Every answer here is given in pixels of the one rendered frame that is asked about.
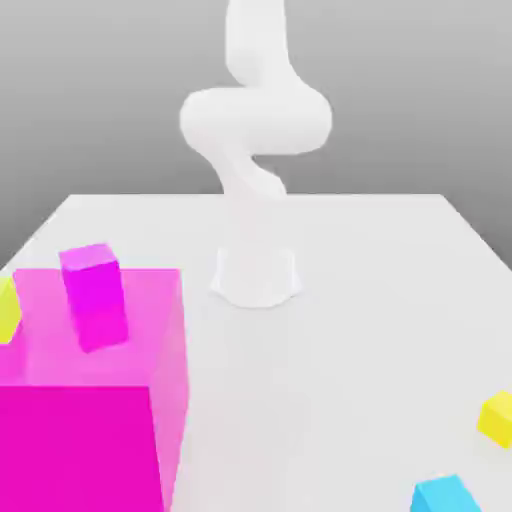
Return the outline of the small yellow cube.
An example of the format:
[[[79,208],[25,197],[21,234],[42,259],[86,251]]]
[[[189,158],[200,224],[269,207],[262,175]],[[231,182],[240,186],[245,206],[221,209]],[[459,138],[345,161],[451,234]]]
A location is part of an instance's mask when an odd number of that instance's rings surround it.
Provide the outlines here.
[[[0,277],[0,345],[8,344],[21,320],[21,309],[12,277]]]
[[[483,403],[477,429],[502,448],[512,446],[512,393],[500,391]]]

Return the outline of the small cyan cube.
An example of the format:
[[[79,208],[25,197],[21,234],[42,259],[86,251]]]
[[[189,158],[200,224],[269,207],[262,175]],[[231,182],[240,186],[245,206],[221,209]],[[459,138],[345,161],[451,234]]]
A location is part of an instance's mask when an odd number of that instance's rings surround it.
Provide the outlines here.
[[[483,512],[457,475],[415,485],[410,512]]]

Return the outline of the large magenta box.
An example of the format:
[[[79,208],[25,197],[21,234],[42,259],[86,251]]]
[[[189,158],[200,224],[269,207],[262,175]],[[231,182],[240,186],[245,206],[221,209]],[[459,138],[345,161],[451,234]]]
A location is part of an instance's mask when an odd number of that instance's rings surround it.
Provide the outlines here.
[[[0,512],[171,512],[189,401],[182,280],[122,273],[130,336],[81,349],[56,269],[14,275],[0,347]]]

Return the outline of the small magenta cube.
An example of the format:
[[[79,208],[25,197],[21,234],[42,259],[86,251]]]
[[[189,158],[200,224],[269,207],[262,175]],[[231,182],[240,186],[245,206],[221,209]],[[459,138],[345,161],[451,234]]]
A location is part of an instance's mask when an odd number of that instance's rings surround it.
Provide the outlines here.
[[[72,320],[82,350],[90,353],[128,339],[120,265],[105,243],[59,253]]]

